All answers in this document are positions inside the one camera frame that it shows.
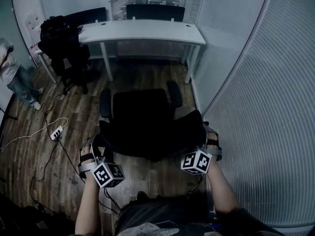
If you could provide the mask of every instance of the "white sneaker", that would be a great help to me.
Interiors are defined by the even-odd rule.
[[[36,110],[40,110],[41,109],[41,104],[38,101],[36,101],[33,106],[34,106],[34,108]]]
[[[44,93],[44,91],[45,91],[45,88],[40,88],[40,89],[38,90],[39,95],[41,95],[42,93]]]

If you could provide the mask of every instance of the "white desk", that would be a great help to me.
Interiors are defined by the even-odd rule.
[[[186,84],[189,83],[190,77],[194,70],[200,46],[206,44],[196,25],[193,24],[162,20],[119,20],[108,21],[105,22],[105,25],[103,24],[104,23],[95,23],[85,25],[82,32],[79,34],[79,41],[81,44],[100,43],[108,78],[110,81],[113,81],[113,76],[108,62],[105,42],[149,39],[171,41],[195,46],[191,55],[190,66],[185,78]],[[50,73],[50,69],[48,68],[47,63],[42,56],[43,52],[37,50],[35,53],[39,54],[41,62],[55,83],[56,81],[53,75]]]

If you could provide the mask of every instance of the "white shirt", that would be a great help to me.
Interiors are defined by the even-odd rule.
[[[0,62],[5,56],[9,46],[10,44],[4,38],[0,38]],[[10,53],[8,59],[4,62],[2,68],[0,68],[0,79],[5,85],[10,84],[19,67],[19,62],[17,62],[14,56]]]

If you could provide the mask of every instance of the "desk surface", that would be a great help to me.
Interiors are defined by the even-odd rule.
[[[196,25],[163,20],[118,20],[105,25],[84,25],[79,34],[82,44],[111,40],[154,39],[205,45]]]

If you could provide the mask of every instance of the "power strip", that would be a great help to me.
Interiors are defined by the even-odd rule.
[[[61,135],[63,133],[63,128],[61,126],[59,126],[51,135],[50,135],[50,139],[53,141],[58,140]]]

